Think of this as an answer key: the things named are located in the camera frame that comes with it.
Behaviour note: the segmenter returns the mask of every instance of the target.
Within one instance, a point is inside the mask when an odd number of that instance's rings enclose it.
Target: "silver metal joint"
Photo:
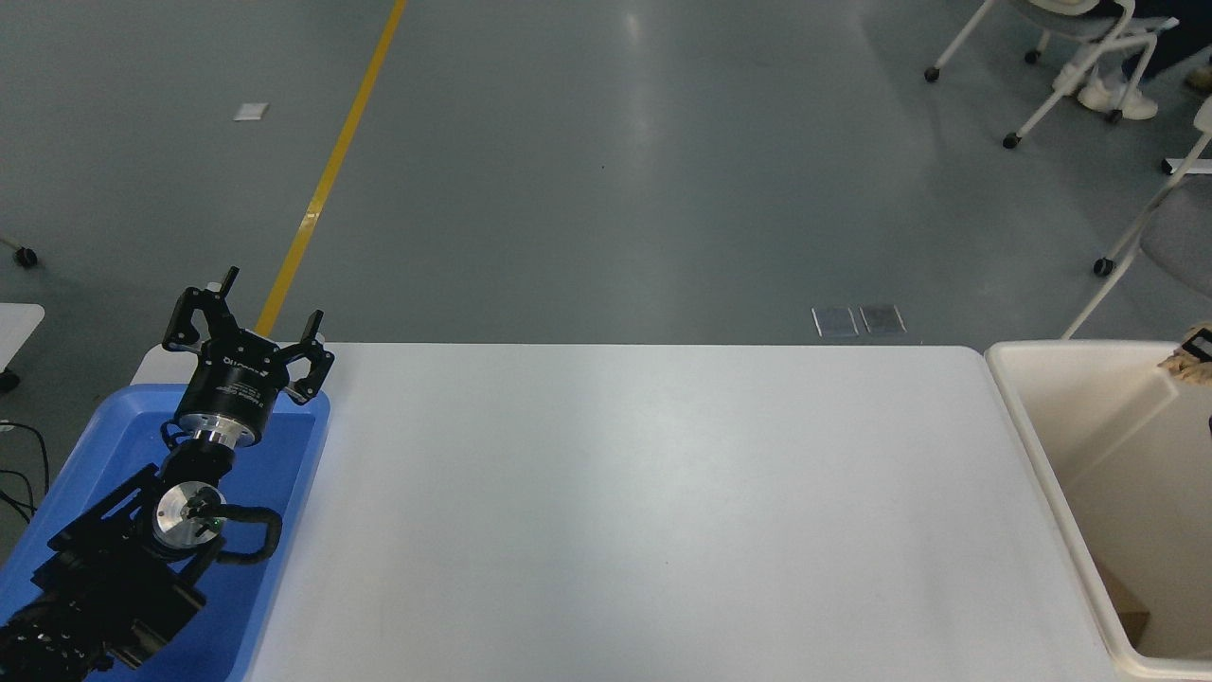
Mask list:
[[[252,431],[245,425],[217,414],[187,414],[177,420],[184,431],[191,431],[195,441],[218,443],[228,448],[242,448],[253,442]]]
[[[218,500],[221,505],[227,503],[218,488],[200,481],[187,481],[170,488],[155,508],[152,531],[156,540],[173,550],[189,550],[217,538],[223,520],[190,516],[199,502],[206,498]]]

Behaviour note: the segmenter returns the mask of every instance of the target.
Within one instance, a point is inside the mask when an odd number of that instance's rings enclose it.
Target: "white table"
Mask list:
[[[972,351],[328,348],[248,681],[1115,680]]]

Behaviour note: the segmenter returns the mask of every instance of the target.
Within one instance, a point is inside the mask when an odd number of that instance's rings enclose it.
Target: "white chair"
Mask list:
[[[1191,183],[1182,191],[1174,191],[1191,164],[1212,141],[1212,97],[1195,114],[1195,127],[1202,134],[1178,164],[1174,173],[1166,178],[1166,183],[1145,204],[1111,251],[1094,260],[1094,274],[1110,277],[1060,338],[1073,337],[1124,276],[1137,253],[1145,253],[1174,279],[1212,297],[1212,187],[1207,184],[1207,179],[1191,178]],[[1121,254],[1124,262],[1116,265],[1115,258]]]
[[[1011,7],[1018,11],[1029,22],[1036,24],[1044,30],[1040,36],[1040,42],[1034,50],[1027,53],[1027,63],[1034,64],[1039,61],[1040,55],[1047,48],[1048,41],[1053,35],[1071,40],[1074,42],[1080,42],[1082,45],[1091,45],[1094,50],[1081,62],[1077,71],[1073,74],[1070,79],[1062,87],[1053,90],[1052,96],[1045,99],[1040,108],[1035,109],[1031,118],[1027,119],[1027,122],[1022,127],[1006,134],[1001,141],[1002,147],[1007,149],[1013,149],[1018,147],[1018,143],[1027,137],[1027,133],[1035,127],[1035,124],[1040,122],[1051,109],[1059,102],[1067,92],[1071,92],[1074,87],[1081,82],[1082,79],[1090,73],[1090,70],[1098,62],[1098,58],[1109,50],[1128,50],[1136,47],[1144,47],[1144,53],[1140,57],[1139,64],[1137,64],[1136,71],[1132,74],[1132,79],[1128,82],[1128,87],[1124,91],[1124,94],[1115,103],[1115,107],[1107,115],[1107,120],[1111,122],[1119,121],[1124,116],[1124,98],[1127,97],[1128,92],[1132,92],[1134,87],[1140,84],[1140,74],[1144,73],[1145,65],[1149,63],[1149,58],[1153,56],[1154,47],[1157,45],[1157,33],[1166,25],[1171,25],[1172,21],[1167,23],[1167,19],[1133,19],[1132,12],[1136,11],[1136,0],[1115,0],[1116,5],[1124,7],[1124,13],[1120,17],[1084,17],[1082,15],[1088,12],[1098,5],[1098,0],[984,0],[981,7],[977,10],[968,23],[960,29],[959,35],[955,40],[943,51],[943,55],[934,62],[934,65],[926,69],[926,81],[934,82],[938,80],[939,73],[947,62],[950,61],[955,51],[964,44],[968,38],[968,34],[981,23],[981,19],[989,12],[990,8],[999,1],[1007,2]]]

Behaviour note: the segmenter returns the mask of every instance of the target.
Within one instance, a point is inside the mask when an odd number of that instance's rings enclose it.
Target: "blue tray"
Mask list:
[[[29,579],[51,557],[47,540],[139,469],[164,463],[168,451],[160,440],[160,424],[172,418],[183,391],[184,386],[178,385],[131,386],[97,408],[33,523],[0,571],[0,623],[39,595]],[[282,515],[282,539],[273,558],[256,566],[212,566],[198,583],[206,595],[206,607],[172,642],[138,670],[116,664],[90,680],[244,678],[311,488],[327,424],[328,400],[322,394],[302,407],[279,397],[264,440],[236,451],[235,469],[219,483],[233,504],[270,508]],[[223,535],[228,538],[227,549],[248,552],[261,546],[264,529],[233,523]]]

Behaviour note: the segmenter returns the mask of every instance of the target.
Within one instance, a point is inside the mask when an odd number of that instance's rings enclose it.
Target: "yellow floor line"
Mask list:
[[[400,15],[404,13],[406,4],[407,0],[395,0],[395,6],[391,7],[391,16],[388,17],[387,25],[383,27],[383,34],[375,47],[375,55],[371,56],[371,63],[366,67],[366,74],[362,75],[362,84],[358,88],[358,96],[354,97],[354,104],[349,108],[349,114],[345,116],[345,125],[341,127],[341,134],[337,136],[337,144],[332,148],[332,154],[328,155],[328,164],[324,166],[324,174],[320,176],[320,182],[315,187],[315,194],[311,195],[311,201],[307,205],[307,212],[303,213],[299,229],[295,233],[290,250],[286,251],[286,259],[282,260],[282,267],[278,270],[278,279],[274,280],[274,286],[269,290],[269,297],[265,298],[265,305],[261,309],[261,317],[257,319],[255,331],[262,336],[269,337],[274,329],[274,321],[278,320],[278,313],[281,311],[282,303],[286,300],[286,292],[290,291],[291,282],[295,281],[295,273],[303,260],[303,253],[307,252],[311,233],[315,231],[315,223],[320,220],[320,213],[324,212],[324,204],[328,200],[328,191],[332,190],[333,183],[337,182],[341,164],[345,160],[345,151],[349,150],[349,143],[353,142],[354,133],[358,131],[358,124],[362,118],[362,111],[366,109],[366,102],[371,98],[371,91],[375,90],[375,79],[378,78],[379,69],[383,67],[383,59],[387,57],[388,47],[391,46],[391,38],[395,36],[395,28],[400,24]]]

